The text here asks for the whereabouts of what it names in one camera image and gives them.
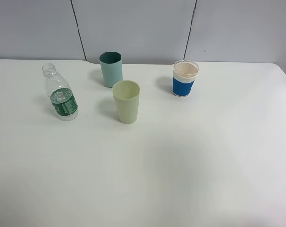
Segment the clear cup blue sleeve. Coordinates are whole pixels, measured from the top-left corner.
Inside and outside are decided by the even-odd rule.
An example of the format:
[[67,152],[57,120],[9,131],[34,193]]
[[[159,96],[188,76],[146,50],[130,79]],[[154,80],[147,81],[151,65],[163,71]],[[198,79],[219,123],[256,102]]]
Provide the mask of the clear cup blue sleeve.
[[188,96],[198,71],[198,65],[191,60],[177,61],[173,66],[173,93],[178,97]]

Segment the teal plastic cup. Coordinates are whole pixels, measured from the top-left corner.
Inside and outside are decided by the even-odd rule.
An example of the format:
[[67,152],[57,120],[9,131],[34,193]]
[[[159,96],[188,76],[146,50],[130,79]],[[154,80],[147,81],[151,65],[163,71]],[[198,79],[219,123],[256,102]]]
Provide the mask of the teal plastic cup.
[[123,81],[122,56],[118,52],[105,52],[99,57],[104,85],[112,88]]

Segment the clear plastic bottle green label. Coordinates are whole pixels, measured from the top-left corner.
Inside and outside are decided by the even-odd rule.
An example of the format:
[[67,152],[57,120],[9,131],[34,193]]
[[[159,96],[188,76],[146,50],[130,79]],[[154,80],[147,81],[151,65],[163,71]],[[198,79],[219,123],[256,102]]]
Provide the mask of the clear plastic bottle green label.
[[71,121],[78,116],[78,105],[67,80],[52,63],[42,66],[45,77],[45,90],[58,117]]

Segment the pale green plastic cup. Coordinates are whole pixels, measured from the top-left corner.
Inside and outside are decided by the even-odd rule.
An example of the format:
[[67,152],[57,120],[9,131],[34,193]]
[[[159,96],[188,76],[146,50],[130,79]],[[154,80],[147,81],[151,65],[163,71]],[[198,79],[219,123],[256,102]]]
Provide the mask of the pale green plastic cup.
[[138,115],[140,87],[130,80],[117,82],[112,87],[113,98],[120,121],[132,124]]

